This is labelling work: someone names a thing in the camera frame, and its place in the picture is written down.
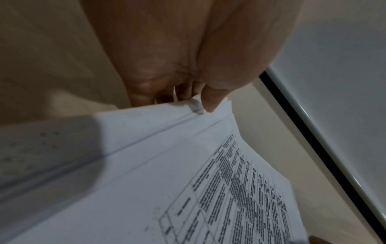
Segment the black edge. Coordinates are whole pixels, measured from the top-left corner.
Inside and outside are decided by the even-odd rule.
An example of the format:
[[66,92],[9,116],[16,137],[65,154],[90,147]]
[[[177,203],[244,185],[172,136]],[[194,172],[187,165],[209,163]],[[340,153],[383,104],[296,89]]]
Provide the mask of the black edge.
[[373,228],[374,232],[379,236],[383,243],[386,243],[386,229],[382,226],[379,220],[376,218],[374,213],[370,210],[364,200],[360,197],[358,192],[354,189],[351,183],[348,181],[346,176],[342,173],[342,171],[335,164],[334,160],[329,156],[314,134],[310,131],[304,121],[300,118],[295,109],[291,106],[285,96],[281,93],[279,88],[275,85],[275,83],[271,80],[269,75],[266,72],[263,72],[260,75],[261,81],[268,88],[273,97],[278,101],[280,106],[284,109],[286,114],[292,120],[292,122],[296,125],[299,131],[303,134],[305,139],[314,149],[316,154],[320,157],[323,163],[326,165],[328,170],[333,174],[335,179],[338,181],[340,186],[346,192],[348,197],[354,203],[359,212],[363,215],[366,221],[369,223],[371,228]]

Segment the skin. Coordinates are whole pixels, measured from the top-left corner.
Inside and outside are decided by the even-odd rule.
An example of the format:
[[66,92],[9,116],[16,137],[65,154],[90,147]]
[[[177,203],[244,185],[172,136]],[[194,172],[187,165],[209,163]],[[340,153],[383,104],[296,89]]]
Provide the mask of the skin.
[[82,0],[132,106],[201,93],[212,112],[256,79],[292,30],[302,0]]

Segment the black stripe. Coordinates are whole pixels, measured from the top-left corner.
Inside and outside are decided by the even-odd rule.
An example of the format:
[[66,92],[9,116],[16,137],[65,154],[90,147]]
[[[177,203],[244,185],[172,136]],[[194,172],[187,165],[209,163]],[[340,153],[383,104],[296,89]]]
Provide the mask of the black stripe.
[[334,160],[329,156],[314,134],[310,131],[304,121],[300,118],[295,109],[291,106],[291,104],[287,101],[285,96],[281,93],[279,88],[275,85],[275,83],[271,80],[269,75],[264,72],[260,75],[261,81],[268,88],[273,97],[278,101],[283,110],[287,113],[299,131],[303,134],[305,139],[314,149],[316,154],[320,157],[326,167],[333,174],[335,179],[338,181],[340,186],[346,192],[348,197],[354,203],[359,212],[363,215],[366,221],[369,223],[371,228],[375,231],[375,233],[379,236],[383,243],[386,243],[386,230],[379,222],[379,220],[375,217],[374,213],[370,210],[364,200],[360,197],[358,192],[354,189],[351,183],[348,181],[346,176],[342,173],[342,171],[335,164]]

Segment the beige surface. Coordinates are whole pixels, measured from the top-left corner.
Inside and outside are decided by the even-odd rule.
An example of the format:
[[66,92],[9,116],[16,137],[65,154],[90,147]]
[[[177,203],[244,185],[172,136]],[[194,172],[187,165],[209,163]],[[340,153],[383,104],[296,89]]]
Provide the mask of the beige surface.
[[[75,0],[2,1],[0,54],[0,125],[129,106]],[[272,95],[260,81],[255,85],[230,96],[240,132],[292,181],[308,233],[334,244],[376,243]]]

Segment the document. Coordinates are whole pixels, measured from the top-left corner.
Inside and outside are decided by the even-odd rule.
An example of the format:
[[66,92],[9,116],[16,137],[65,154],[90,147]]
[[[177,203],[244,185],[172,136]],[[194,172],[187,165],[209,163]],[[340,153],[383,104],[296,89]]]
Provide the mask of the document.
[[[242,140],[231,101],[214,113],[191,108],[144,138],[120,138],[118,150],[8,195],[0,243],[308,243],[290,182]],[[77,191],[101,164],[84,192],[56,197]]]

